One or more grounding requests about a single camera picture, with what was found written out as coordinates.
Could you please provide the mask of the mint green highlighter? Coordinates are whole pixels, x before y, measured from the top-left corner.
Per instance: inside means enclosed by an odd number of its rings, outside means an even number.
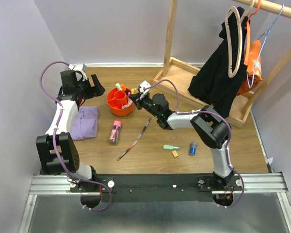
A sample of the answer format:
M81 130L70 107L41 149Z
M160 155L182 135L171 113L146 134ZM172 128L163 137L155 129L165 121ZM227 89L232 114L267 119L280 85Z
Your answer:
M122 87L121 87L121 85L120 85L119 83L116 83L115 86L116 86L116 88L117 88L118 90L123 90Z

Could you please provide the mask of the dark purple pen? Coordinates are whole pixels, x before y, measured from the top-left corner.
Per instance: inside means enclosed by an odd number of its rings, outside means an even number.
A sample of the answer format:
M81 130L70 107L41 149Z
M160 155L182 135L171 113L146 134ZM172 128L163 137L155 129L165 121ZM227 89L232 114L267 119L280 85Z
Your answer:
M145 124L145 126L143 127L142 131L140 132L140 134L138 135L137 139L141 139L142 135L144 134L145 130L147 129L148 125L150 124L152 118L150 117L149 120L147 121L147 123Z

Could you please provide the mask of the red pen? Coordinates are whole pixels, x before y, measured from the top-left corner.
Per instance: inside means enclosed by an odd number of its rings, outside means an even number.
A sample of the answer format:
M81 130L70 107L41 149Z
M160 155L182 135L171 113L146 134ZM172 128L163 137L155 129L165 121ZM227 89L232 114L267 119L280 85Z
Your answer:
M136 144L138 143L138 140L134 141L133 144L128 148L126 149L118 158L117 158L117 161L120 161L121 158L123 156L125 156Z

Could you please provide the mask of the green stapler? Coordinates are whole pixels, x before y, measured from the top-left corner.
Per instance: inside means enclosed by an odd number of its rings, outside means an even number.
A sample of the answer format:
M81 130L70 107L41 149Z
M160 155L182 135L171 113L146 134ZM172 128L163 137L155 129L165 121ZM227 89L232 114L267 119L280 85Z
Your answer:
M164 150L180 150L179 146L174 146L174 145L163 145Z

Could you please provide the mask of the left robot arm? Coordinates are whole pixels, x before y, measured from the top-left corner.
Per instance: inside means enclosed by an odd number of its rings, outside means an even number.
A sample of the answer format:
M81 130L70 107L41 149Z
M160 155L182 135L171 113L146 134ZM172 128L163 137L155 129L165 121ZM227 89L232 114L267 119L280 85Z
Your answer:
M45 135L36 138L36 147L42 171L48 175L66 173L88 192L97 188L97 173L92 166L80 162L79 154L70 135L73 120L82 101L102 96L105 88L96 74L91 75L94 86L83 71L61 72L62 86L56 98L56 113Z

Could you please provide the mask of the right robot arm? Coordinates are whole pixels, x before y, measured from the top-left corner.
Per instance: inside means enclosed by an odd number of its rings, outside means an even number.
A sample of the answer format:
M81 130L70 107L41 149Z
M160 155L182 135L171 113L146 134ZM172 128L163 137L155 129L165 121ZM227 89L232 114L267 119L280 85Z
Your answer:
M141 93L132 94L129 99L138 110L145 109L152 114L158 125L164 130L194 129L203 143L211 150L214 172L212 186L225 190L231 185L234 171L231 165L228 145L231 138L231 127L209 105L191 112L176 112L169 109L164 94L149 94L142 97Z

